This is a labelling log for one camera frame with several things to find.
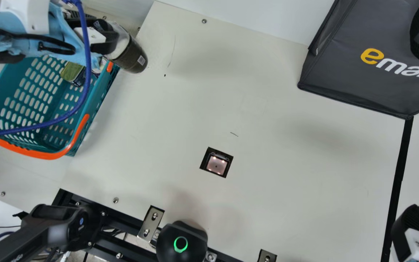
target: barcode label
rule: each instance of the barcode label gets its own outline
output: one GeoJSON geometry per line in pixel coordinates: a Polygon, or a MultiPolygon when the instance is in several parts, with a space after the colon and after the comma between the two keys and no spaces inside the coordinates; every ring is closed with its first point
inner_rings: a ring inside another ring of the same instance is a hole
{"type": "Polygon", "coordinates": [[[145,58],[143,57],[143,56],[141,56],[140,55],[140,57],[138,58],[138,60],[137,60],[137,62],[139,63],[139,64],[141,64],[141,65],[144,65],[145,64],[145,58]]]}

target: black shopping bag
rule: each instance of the black shopping bag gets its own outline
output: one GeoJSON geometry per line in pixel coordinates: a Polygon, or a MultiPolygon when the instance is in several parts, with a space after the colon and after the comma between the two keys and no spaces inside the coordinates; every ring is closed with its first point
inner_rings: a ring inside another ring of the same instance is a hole
{"type": "Polygon", "coordinates": [[[336,0],[298,87],[410,119],[419,113],[419,0],[336,0]]]}

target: teal plastic basket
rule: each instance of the teal plastic basket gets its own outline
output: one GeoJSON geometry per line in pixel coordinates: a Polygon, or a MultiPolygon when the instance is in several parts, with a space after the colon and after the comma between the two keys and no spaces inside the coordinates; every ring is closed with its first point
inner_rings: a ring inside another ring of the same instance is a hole
{"type": "MultiPolygon", "coordinates": [[[[0,74],[0,130],[43,123],[72,110],[83,86],[60,76],[67,61],[49,56],[25,58],[0,74]]],[[[119,67],[108,65],[92,74],[88,97],[73,116],[48,128],[0,137],[0,146],[41,159],[74,156],[108,93],[119,67]]]]}

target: white workbench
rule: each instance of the white workbench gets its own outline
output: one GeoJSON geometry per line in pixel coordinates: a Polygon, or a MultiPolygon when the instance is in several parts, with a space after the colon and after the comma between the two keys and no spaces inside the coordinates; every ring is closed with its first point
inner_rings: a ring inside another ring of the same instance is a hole
{"type": "Polygon", "coordinates": [[[118,74],[73,160],[2,152],[0,199],[153,205],[247,262],[379,260],[404,121],[300,91],[306,46],[237,25],[156,2],[138,42],[149,68],[118,74]],[[227,178],[199,169],[208,147],[234,156],[227,178]]]}

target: emart logo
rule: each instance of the emart logo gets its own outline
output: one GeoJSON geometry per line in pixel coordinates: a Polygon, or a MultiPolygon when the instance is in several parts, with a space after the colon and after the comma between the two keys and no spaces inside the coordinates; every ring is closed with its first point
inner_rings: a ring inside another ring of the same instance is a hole
{"type": "Polygon", "coordinates": [[[370,65],[376,65],[377,68],[384,68],[387,72],[391,72],[394,70],[394,73],[396,75],[402,75],[402,76],[416,76],[419,78],[419,66],[408,66],[405,63],[397,62],[391,58],[384,58],[384,53],[374,49],[374,48],[368,48],[361,54],[361,60],[363,62],[370,64],[370,65]]]}

